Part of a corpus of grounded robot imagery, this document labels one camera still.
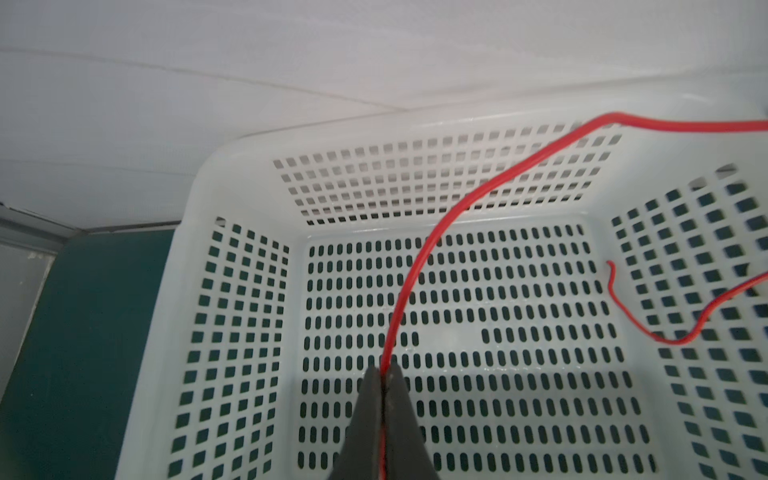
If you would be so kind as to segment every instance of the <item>plastic crate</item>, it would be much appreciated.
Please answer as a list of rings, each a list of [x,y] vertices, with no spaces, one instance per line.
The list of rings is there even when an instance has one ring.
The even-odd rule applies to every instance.
[[[174,237],[118,478],[325,478],[399,283],[463,194],[606,111],[758,118],[686,87],[581,92],[247,137]],[[505,185],[435,249],[399,334],[441,478],[758,478],[768,306],[762,134],[606,127]]]

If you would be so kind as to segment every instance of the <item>green mat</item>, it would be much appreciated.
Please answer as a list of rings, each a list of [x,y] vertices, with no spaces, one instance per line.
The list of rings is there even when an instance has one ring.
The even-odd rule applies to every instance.
[[[0,404],[0,478],[113,478],[173,232],[90,235],[54,262]]]

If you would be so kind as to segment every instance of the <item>red cord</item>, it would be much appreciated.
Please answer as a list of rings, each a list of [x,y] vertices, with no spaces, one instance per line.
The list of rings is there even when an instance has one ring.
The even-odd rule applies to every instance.
[[[405,319],[404,315],[406,311],[406,305],[408,303],[408,299],[411,295],[411,292],[413,291],[413,287],[416,284],[416,280],[419,279],[419,274],[421,273],[422,268],[424,268],[424,264],[427,262],[427,259],[429,258],[429,254],[432,252],[432,250],[435,249],[435,245],[437,245],[438,241],[440,240],[440,237],[442,237],[442,235],[451,226],[451,224],[456,221],[458,216],[463,214],[466,210],[469,210],[469,208],[476,201],[483,198],[486,194],[488,194],[492,190],[495,190],[496,188],[499,188],[501,185],[509,181],[512,181],[518,175],[523,174],[528,170],[531,170],[533,167],[540,164],[542,161],[558,153],[559,151],[564,150],[571,144],[576,143],[576,141],[590,134],[591,132],[597,130],[598,128],[603,127],[605,125],[610,125],[610,124],[622,124],[628,127],[643,128],[645,130],[677,132],[677,133],[715,134],[715,133],[731,133],[731,132],[768,131],[768,121],[765,121],[765,120],[711,121],[711,122],[710,121],[701,121],[701,122],[665,121],[665,120],[655,120],[653,118],[638,117],[636,115],[630,115],[630,114],[625,114],[621,112],[613,112],[613,113],[608,113],[608,114],[604,114],[599,117],[593,118],[587,123],[581,125],[579,128],[576,128],[572,132],[566,135],[563,135],[562,137],[553,141],[552,143],[545,146],[544,148],[534,153],[530,157],[526,158],[519,164],[513,165],[508,170],[501,172],[499,175],[496,175],[491,180],[475,188],[473,191],[466,194],[464,198],[462,198],[456,205],[454,205],[453,208],[449,210],[448,213],[446,213],[445,216],[438,222],[438,224],[435,225],[435,228],[432,229],[432,232],[429,234],[429,237],[427,237],[427,240],[424,242],[424,245],[422,246],[421,251],[419,251],[419,255],[414,260],[413,265],[411,266],[411,270],[408,272],[406,281],[403,283],[402,289],[400,290],[400,294],[397,297],[397,304],[395,305],[395,311],[392,314],[392,319],[390,320],[390,323],[389,323],[389,331],[387,332],[386,341],[384,343],[384,352],[382,354],[382,360],[381,360],[382,380],[385,378],[387,370],[389,370],[389,365],[392,363],[392,351],[395,349],[395,342],[397,340],[397,331],[400,328],[400,323]],[[691,332],[688,333],[688,335],[686,335],[682,339],[670,341],[670,340],[662,339],[661,337],[657,337],[653,333],[646,330],[632,316],[632,314],[629,312],[627,307],[621,304],[621,302],[613,292],[613,282],[615,279],[615,265],[613,264],[613,262],[609,262],[609,264],[611,265],[611,280],[610,280],[610,283],[608,284],[608,290],[611,293],[611,297],[614,299],[614,302],[616,302],[616,304],[624,311],[624,313],[627,314],[627,316],[632,321],[632,323],[634,323],[637,327],[643,330],[643,332],[645,332],[647,335],[652,336],[654,339],[660,342],[669,343],[672,345],[682,345],[684,343],[688,343],[692,341],[703,329],[703,325],[707,321],[707,318],[709,318],[712,312],[721,303],[733,298],[739,293],[742,293],[744,290],[747,290],[751,286],[756,285],[764,281],[766,278],[768,278],[768,273],[764,273],[763,275],[758,276],[752,280],[749,280],[748,282],[739,285],[735,289],[729,290],[723,295],[718,296],[715,300],[712,301],[712,303],[710,303],[707,306],[706,309],[704,309],[704,311],[702,312],[701,318],[699,318],[699,321],[696,324],[696,327],[693,330],[691,330]],[[384,451],[385,449],[382,447],[380,465],[384,465],[386,461]],[[385,480],[385,479],[386,479],[386,469],[381,468],[380,480]]]
[[[768,131],[768,121],[755,120],[755,121],[665,121],[654,120],[653,118],[638,117],[636,115],[624,114],[621,112],[614,112],[600,117],[593,118],[589,122],[581,125],[579,128],[572,132],[563,135],[557,140],[553,141],[546,147],[542,148],[538,152],[534,153],[530,157],[526,158],[519,164],[513,165],[508,170],[501,172],[491,180],[487,181],[483,185],[475,188],[462,198],[445,216],[438,222],[432,233],[429,234],[426,242],[422,246],[419,255],[411,266],[411,271],[406,277],[406,281],[402,285],[400,294],[397,297],[397,304],[395,305],[395,312],[392,314],[392,320],[389,323],[389,331],[386,335],[386,341],[384,343],[384,352],[382,354],[381,373],[382,377],[386,375],[389,365],[392,362],[392,351],[395,349],[395,341],[397,340],[397,330],[400,328],[400,323],[403,320],[403,316],[406,311],[406,304],[408,298],[413,291],[413,287],[416,284],[416,280],[419,279],[419,274],[424,267],[429,254],[435,248],[435,245],[440,240],[440,237],[445,233],[448,227],[456,221],[459,215],[468,210],[476,201],[483,198],[491,190],[495,190],[501,185],[511,181],[515,177],[524,172],[532,169],[542,161],[546,160],[550,156],[564,150],[569,145],[575,143],[580,138],[591,132],[597,130],[600,127],[610,124],[622,124],[628,127],[643,128],[646,130],[655,131],[667,131],[667,132],[682,132],[682,133],[729,133],[729,132],[750,132],[750,131]]]
[[[614,281],[616,280],[616,264],[613,263],[611,260],[609,260],[608,265],[611,266],[611,278],[608,280],[608,293],[611,295],[611,298],[614,299],[614,302],[624,312],[624,315],[626,315],[627,318],[632,323],[634,323],[634,325],[638,329],[640,329],[642,333],[645,333],[646,335],[656,340],[657,342],[666,343],[667,345],[685,345],[687,343],[693,342],[696,339],[696,337],[699,336],[699,334],[701,333],[701,330],[704,329],[704,324],[707,323],[707,320],[714,313],[714,311],[720,307],[720,305],[734,298],[736,295],[740,293],[744,293],[746,290],[752,288],[758,283],[768,280],[768,272],[765,272],[762,275],[755,276],[754,278],[747,280],[746,282],[742,283],[736,288],[728,290],[722,295],[719,295],[717,298],[715,298],[715,300],[712,300],[709,303],[709,305],[707,305],[707,307],[703,310],[703,312],[699,316],[699,319],[696,321],[696,326],[694,327],[694,329],[692,329],[686,336],[684,336],[681,339],[668,340],[662,336],[658,336],[657,334],[651,332],[649,329],[645,328],[645,326],[643,326],[640,322],[637,321],[636,318],[634,318],[634,316],[632,315],[632,312],[630,312],[629,309],[626,306],[624,306],[621,300],[619,300],[619,297],[616,296],[616,293],[614,292]]]

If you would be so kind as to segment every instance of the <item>basket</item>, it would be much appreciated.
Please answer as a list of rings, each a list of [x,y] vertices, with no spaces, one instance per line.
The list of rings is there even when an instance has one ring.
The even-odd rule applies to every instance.
[[[462,195],[606,111],[760,113],[645,88],[247,137],[200,169],[175,233],[117,478],[325,478],[423,240]],[[768,475],[762,134],[610,125],[452,226],[395,361],[447,478]]]

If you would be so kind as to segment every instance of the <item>white basket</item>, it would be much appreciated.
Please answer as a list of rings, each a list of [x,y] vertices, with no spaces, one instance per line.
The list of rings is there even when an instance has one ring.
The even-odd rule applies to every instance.
[[[760,113],[660,88],[244,138],[200,170],[157,300],[118,478],[325,478],[421,242],[481,182],[607,111]],[[768,306],[667,338],[768,269],[762,134],[610,126],[476,204],[425,267],[396,361],[441,478],[758,478]]]

